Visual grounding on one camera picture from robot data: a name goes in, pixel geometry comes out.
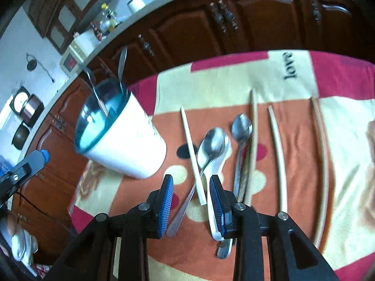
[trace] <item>tablecloth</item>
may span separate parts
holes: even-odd
[[[278,172],[267,108],[272,105],[285,157],[288,213],[312,238],[321,191],[319,138],[310,101],[319,99],[329,145],[329,206],[320,252],[341,280],[360,280],[375,261],[375,65],[323,52],[280,50],[221,56],[189,63],[129,87],[167,144],[155,175],[133,180],[89,161],[69,207],[81,231],[100,212],[123,214],[174,178],[169,220],[185,200],[194,178],[189,159],[177,150],[186,144],[180,107],[184,106],[193,143],[219,126],[231,138],[232,155],[219,175],[233,189],[237,143],[230,133],[239,113],[251,118],[249,93],[258,95],[258,157],[252,205],[278,212]],[[206,206],[196,196],[174,238],[148,240],[151,280],[232,280],[231,255],[216,257]],[[269,280],[264,244],[265,278]]]

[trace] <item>electric cord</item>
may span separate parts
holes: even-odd
[[[33,206],[37,211],[39,211],[41,214],[45,215],[46,217],[50,218],[51,220],[53,220],[54,222],[56,222],[57,224],[60,224],[67,232],[69,232],[72,236],[76,237],[77,235],[75,233],[73,233],[69,228],[67,228],[64,223],[62,223],[61,221],[59,221],[58,219],[50,216],[49,214],[45,213],[44,211],[41,211],[38,207],[36,207],[32,202],[30,202],[26,196],[24,196],[23,194],[21,194],[20,192],[16,191],[15,194],[18,194],[20,197],[22,197],[26,202],[28,202],[31,206]]]
[[[41,67],[43,68],[43,70],[45,70],[48,74],[48,76],[50,77],[50,79],[52,80],[52,83],[55,83],[55,79],[51,76],[51,74],[49,73],[49,71],[43,66],[43,64],[38,60],[36,59],[35,56],[29,54],[29,53],[26,53],[26,60],[27,62],[29,62],[29,57],[33,58],[38,64],[41,65]]]

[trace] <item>spoon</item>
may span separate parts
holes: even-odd
[[[124,90],[122,88],[122,75],[124,74],[124,67],[125,67],[125,61],[126,61],[127,55],[128,55],[128,47],[124,46],[122,51],[121,51],[121,55],[120,55],[120,59],[119,59],[119,72],[118,72],[120,87],[121,87],[121,91],[122,91],[123,94],[124,94]]]
[[[215,158],[220,157],[224,153],[225,137],[226,134],[221,128],[213,128],[207,132],[198,150],[198,153],[202,152],[205,156],[208,157],[207,162],[199,173],[200,177],[202,177],[204,170],[207,168],[209,163],[212,162]],[[171,223],[168,225],[168,228],[165,232],[168,237],[174,237],[176,235],[177,230],[179,229],[182,222],[182,218],[185,215],[186,208],[188,207],[188,204],[193,197],[194,191],[195,184],[191,188],[185,202],[182,204],[181,208],[179,209]]]
[[[89,81],[91,83],[91,86],[93,87],[93,92],[94,92],[94,95],[96,97],[96,100],[97,100],[97,103],[99,105],[99,108],[102,110],[104,116],[106,118],[108,118],[108,115],[109,115],[108,109],[105,106],[104,102],[100,99],[100,97],[97,94],[96,89],[95,89],[95,87],[96,87],[96,79],[95,79],[94,73],[88,67],[84,67],[82,70],[86,73],[86,75],[87,75],[87,77],[88,77],[88,79],[89,79]]]
[[[241,153],[243,145],[249,140],[253,131],[250,119],[245,114],[237,115],[232,124],[232,136],[238,143],[236,171],[234,173],[233,194],[238,198],[240,190]]]
[[[241,174],[241,153],[243,145],[248,141],[252,133],[253,126],[250,119],[245,114],[237,115],[232,124],[232,136],[238,143],[238,153],[236,161],[236,171],[234,173],[233,194],[238,198],[240,191],[240,174]],[[219,244],[217,257],[225,259],[231,252],[233,239],[226,239]]]

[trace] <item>cup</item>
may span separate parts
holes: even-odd
[[[136,13],[138,10],[142,9],[145,7],[146,4],[143,2],[143,0],[130,0],[127,3],[127,7],[129,7],[130,12]]]
[[[136,97],[117,79],[95,87],[109,115],[90,95],[78,118],[75,148],[97,163],[137,179],[155,174],[164,162],[166,143]]]

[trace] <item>metal screw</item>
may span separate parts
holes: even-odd
[[[285,220],[287,220],[289,218],[289,215],[287,213],[285,213],[285,212],[279,212],[277,214],[277,217],[279,219],[282,219],[283,221],[285,221]]]
[[[95,217],[95,220],[97,220],[98,222],[103,222],[107,219],[107,215],[106,214],[98,214],[96,217]]]
[[[150,207],[149,203],[142,203],[142,204],[139,204],[138,209],[142,211],[146,211],[149,209],[149,207]]]
[[[237,210],[244,210],[246,206],[243,203],[237,203],[235,204],[234,208],[236,208]]]

